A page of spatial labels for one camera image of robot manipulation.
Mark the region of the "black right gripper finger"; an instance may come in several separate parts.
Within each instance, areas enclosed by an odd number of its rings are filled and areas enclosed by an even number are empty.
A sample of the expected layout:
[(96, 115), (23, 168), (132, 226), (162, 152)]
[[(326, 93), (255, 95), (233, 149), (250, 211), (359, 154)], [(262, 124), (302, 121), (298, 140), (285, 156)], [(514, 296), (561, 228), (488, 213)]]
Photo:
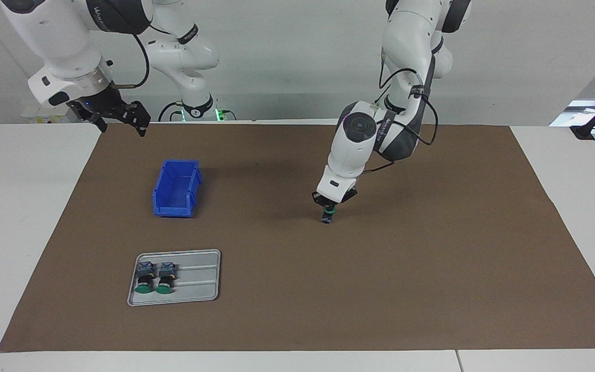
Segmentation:
[(133, 127), (140, 137), (146, 136), (151, 117), (141, 101), (123, 103), (119, 111), (120, 122)]
[(95, 125), (95, 127), (97, 127), (97, 129), (99, 129), (101, 133), (106, 132), (108, 125), (106, 124), (106, 122), (104, 122), (101, 115), (99, 115), (98, 113), (90, 112), (78, 101), (68, 101), (67, 106), (76, 115), (78, 120), (87, 121)]

